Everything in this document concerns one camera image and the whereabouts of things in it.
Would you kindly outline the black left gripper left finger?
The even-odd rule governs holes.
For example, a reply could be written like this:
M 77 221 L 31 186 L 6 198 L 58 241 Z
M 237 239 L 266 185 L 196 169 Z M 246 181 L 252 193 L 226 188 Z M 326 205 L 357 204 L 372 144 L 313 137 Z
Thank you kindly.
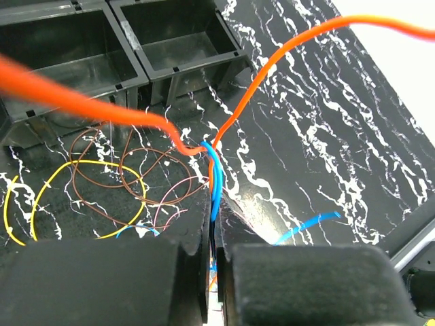
M 2 325 L 207 322 L 211 194 L 159 236 L 43 240 L 1 274 Z

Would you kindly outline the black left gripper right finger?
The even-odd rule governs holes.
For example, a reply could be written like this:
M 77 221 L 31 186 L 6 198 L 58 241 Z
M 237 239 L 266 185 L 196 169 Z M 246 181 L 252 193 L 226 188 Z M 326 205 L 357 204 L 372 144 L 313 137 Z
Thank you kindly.
M 414 325 L 389 257 L 368 245 L 271 245 L 229 197 L 215 221 L 225 325 Z

